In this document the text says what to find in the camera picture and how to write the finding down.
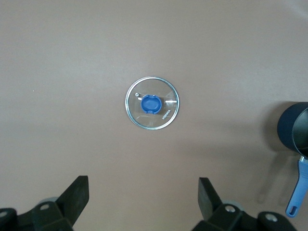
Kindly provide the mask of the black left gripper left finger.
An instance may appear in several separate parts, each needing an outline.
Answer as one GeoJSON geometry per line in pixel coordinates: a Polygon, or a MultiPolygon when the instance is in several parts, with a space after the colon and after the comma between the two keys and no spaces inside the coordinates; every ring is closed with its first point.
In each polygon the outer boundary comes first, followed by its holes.
{"type": "Polygon", "coordinates": [[[89,178],[78,176],[55,201],[41,202],[26,213],[0,208],[0,231],[74,231],[88,201],[89,178]]]}

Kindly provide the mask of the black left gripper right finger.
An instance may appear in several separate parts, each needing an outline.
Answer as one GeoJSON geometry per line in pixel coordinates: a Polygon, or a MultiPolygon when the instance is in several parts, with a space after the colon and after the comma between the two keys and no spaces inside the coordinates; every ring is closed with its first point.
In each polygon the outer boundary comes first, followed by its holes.
{"type": "Polygon", "coordinates": [[[235,205],[223,203],[208,178],[198,181],[198,204],[203,220],[193,231],[296,231],[281,214],[265,211],[254,218],[235,205]]]}

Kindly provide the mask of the glass lid with blue knob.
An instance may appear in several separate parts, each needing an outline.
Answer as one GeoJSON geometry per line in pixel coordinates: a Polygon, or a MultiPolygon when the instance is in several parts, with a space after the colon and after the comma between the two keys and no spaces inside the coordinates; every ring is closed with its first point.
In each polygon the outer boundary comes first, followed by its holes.
{"type": "Polygon", "coordinates": [[[159,130],[170,125],[180,108],[176,88],[166,79],[156,76],[135,81],[125,97],[130,120],[140,128],[159,130]]]}

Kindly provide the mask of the brown table cloth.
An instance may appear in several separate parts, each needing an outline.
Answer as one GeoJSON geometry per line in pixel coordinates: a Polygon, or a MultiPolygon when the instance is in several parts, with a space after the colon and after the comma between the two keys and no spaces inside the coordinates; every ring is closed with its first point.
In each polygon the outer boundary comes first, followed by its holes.
{"type": "Polygon", "coordinates": [[[0,208],[59,196],[79,175],[75,231],[190,231],[198,179],[246,213],[285,213],[298,154],[276,132],[308,101],[308,0],[0,0],[0,208]],[[159,130],[130,86],[180,97],[159,130]]]}

